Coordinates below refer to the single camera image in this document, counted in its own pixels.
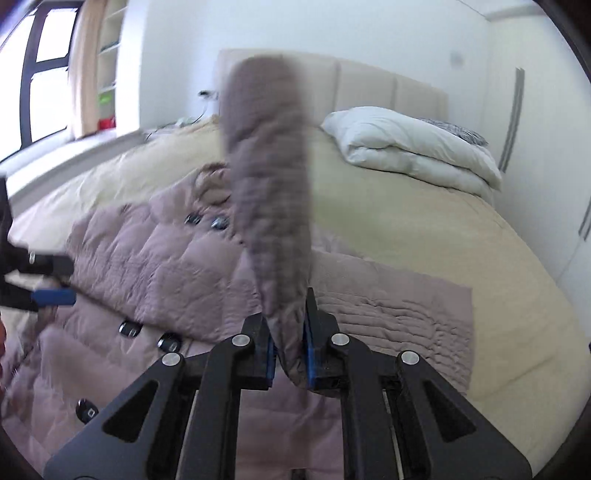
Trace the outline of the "person's left hand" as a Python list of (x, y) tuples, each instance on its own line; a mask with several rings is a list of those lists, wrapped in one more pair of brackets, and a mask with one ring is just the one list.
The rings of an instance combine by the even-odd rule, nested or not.
[(3, 365), (2, 365), (2, 359), (5, 356), (6, 353), (6, 339), (7, 339), (7, 331), (6, 331), (6, 327), (5, 324), (2, 320), (2, 317), (0, 318), (0, 360), (1, 360), (1, 364), (0, 364), (0, 377), (2, 378), (4, 369), (3, 369)]

